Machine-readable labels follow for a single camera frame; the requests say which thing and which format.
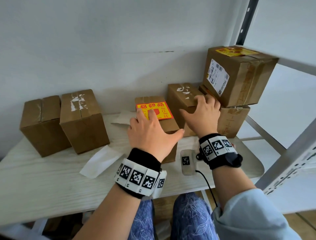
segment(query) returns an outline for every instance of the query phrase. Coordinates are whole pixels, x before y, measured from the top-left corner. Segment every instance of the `hand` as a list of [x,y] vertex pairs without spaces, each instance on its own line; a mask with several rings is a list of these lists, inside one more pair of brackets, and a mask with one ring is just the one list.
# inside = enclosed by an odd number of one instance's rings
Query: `hand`
[[221,112],[221,104],[211,95],[197,95],[197,108],[193,114],[180,109],[188,127],[197,134],[199,138],[217,133],[217,122]]
[[162,162],[183,137],[184,130],[180,129],[174,134],[165,133],[152,109],[148,111],[149,120],[140,108],[137,109],[136,117],[137,119],[134,117],[130,119],[130,127],[127,130],[131,147],[148,152]]

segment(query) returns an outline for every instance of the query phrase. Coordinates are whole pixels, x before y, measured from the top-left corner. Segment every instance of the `leg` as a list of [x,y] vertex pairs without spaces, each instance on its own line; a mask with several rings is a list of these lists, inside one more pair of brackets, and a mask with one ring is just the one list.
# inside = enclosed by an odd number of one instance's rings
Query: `leg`
[[210,208],[195,193],[181,194],[174,202],[170,239],[218,240]]
[[151,200],[141,201],[128,240],[154,239],[154,205]]

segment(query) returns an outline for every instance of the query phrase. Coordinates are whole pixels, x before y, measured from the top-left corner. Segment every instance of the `barcode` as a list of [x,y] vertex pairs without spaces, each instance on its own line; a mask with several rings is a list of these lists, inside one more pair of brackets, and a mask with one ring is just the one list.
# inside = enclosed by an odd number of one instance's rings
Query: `barcode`
[[216,67],[217,67],[220,71],[223,70],[223,68],[222,68],[221,66],[219,66],[218,64],[216,64]]

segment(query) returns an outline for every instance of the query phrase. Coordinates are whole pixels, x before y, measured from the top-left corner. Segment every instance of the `right hand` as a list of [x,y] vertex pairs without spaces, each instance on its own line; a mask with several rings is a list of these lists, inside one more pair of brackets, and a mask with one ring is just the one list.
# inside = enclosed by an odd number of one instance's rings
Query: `right hand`
[[190,114],[184,109],[180,109],[188,127],[197,134],[199,138],[217,133],[217,122],[221,112],[221,104],[211,95],[197,95],[197,108]]

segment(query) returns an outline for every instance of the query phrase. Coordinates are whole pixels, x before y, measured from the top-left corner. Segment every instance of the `yellow warning sticker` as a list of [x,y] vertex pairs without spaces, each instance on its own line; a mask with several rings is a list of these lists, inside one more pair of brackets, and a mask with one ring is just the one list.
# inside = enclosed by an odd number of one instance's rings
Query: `yellow warning sticker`
[[243,47],[225,47],[225,48],[217,49],[216,51],[218,53],[224,54],[229,57],[246,56],[246,55],[259,53],[252,50],[245,49]]
[[150,109],[153,109],[155,111],[157,118],[159,120],[173,118],[171,111],[170,111],[166,102],[137,104],[136,108],[142,109],[142,111],[147,119],[149,119],[148,118],[148,110],[150,110]]

